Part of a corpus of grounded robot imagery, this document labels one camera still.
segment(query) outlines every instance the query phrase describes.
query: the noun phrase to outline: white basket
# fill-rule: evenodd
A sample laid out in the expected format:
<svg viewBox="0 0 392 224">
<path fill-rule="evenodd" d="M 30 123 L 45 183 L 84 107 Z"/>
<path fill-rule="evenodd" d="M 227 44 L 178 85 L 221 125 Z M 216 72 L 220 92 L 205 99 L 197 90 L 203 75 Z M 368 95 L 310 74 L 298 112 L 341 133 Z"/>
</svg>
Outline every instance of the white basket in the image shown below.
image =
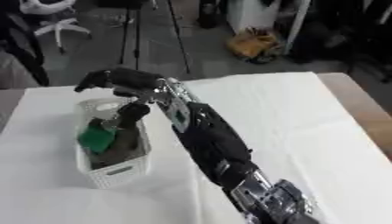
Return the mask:
<svg viewBox="0 0 392 224">
<path fill-rule="evenodd" d="M 76 107 L 78 115 L 77 136 L 84 131 L 88 123 L 94 118 L 109 119 L 123 105 L 129 103 L 126 98 L 93 99 L 82 101 Z M 129 183 L 132 179 L 147 174 L 149 170 L 149 152 L 151 150 L 145 127 L 142 121 L 137 123 L 140 130 L 141 140 L 139 150 L 143 150 L 145 156 L 137 157 L 120 164 L 92 170 L 87 153 L 76 143 L 76 163 L 81 173 L 89 176 L 96 186 L 107 189 Z"/>
</svg>

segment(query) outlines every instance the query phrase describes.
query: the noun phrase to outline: green object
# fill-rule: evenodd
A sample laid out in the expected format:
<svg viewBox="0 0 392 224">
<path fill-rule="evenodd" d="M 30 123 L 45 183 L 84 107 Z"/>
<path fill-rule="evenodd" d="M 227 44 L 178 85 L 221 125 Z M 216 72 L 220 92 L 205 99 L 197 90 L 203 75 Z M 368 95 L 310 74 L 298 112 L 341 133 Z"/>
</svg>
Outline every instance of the green object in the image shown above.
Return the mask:
<svg viewBox="0 0 392 224">
<path fill-rule="evenodd" d="M 101 126 L 102 120 L 95 118 L 78 136 L 78 142 L 83 149 L 101 154 L 115 141 L 116 130 L 107 130 Z"/>
</svg>

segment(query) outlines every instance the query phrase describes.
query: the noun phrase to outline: gray floor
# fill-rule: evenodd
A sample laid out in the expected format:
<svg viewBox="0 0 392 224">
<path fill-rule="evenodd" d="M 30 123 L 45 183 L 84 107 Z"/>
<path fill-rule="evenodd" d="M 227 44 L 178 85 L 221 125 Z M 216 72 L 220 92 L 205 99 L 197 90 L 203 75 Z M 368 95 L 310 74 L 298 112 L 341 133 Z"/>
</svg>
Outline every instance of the gray floor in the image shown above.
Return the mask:
<svg viewBox="0 0 392 224">
<path fill-rule="evenodd" d="M 232 36 L 227 25 L 212 30 L 200 29 L 193 24 L 197 17 L 198 1 L 172 1 L 182 27 L 181 36 L 192 64 L 192 73 L 185 73 L 165 0 L 158 0 L 158 10 L 152 10 L 149 4 L 143 8 L 141 69 L 144 71 L 188 81 L 230 74 L 340 72 L 345 69 L 339 62 L 316 61 L 307 65 L 297 65 L 287 59 L 277 59 L 266 65 L 252 65 L 240 61 L 225 48 L 225 41 Z M 115 66 L 119 58 L 122 29 L 112 28 L 109 24 L 123 11 L 91 9 L 88 5 L 79 5 L 79 9 L 80 25 L 92 31 L 93 39 L 88 39 L 81 33 L 64 31 L 62 38 L 66 54 L 61 55 L 54 44 L 52 34 L 40 37 L 46 56 L 45 68 L 54 86 L 74 85 L 89 71 Z M 133 35 L 133 30 L 130 30 L 124 64 L 126 67 L 134 67 Z M 381 84 L 372 73 L 363 69 L 355 69 L 352 77 L 392 113 L 392 101 L 389 99 L 392 84 Z"/>
</svg>

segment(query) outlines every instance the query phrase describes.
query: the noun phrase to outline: white tablecloth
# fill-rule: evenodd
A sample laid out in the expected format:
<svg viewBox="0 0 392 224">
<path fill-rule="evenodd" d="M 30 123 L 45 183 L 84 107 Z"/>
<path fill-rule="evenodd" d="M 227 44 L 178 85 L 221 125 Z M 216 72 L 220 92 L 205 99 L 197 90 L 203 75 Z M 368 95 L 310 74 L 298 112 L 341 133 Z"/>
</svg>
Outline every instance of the white tablecloth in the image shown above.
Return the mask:
<svg viewBox="0 0 392 224">
<path fill-rule="evenodd" d="M 392 167 L 313 73 L 231 76 L 189 83 L 255 150 L 276 181 L 293 181 L 330 224 L 392 221 Z M 72 87 L 29 89 L 0 136 L 0 221 L 18 224 L 243 223 L 217 187 L 200 175 L 153 107 L 148 176 L 95 190 L 78 173 L 74 105 L 111 96 Z"/>
</svg>

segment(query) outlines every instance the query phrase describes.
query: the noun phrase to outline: white cabinet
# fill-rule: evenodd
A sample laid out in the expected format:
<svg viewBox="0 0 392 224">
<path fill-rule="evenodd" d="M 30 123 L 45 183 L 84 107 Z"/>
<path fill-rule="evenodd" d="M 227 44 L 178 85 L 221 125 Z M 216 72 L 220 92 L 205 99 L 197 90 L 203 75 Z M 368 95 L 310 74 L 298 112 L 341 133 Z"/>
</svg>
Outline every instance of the white cabinet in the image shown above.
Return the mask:
<svg viewBox="0 0 392 224">
<path fill-rule="evenodd" d="M 269 28 L 277 18 L 281 0 L 269 7 L 260 0 L 228 0 L 227 21 L 235 32 L 247 27 Z"/>
</svg>

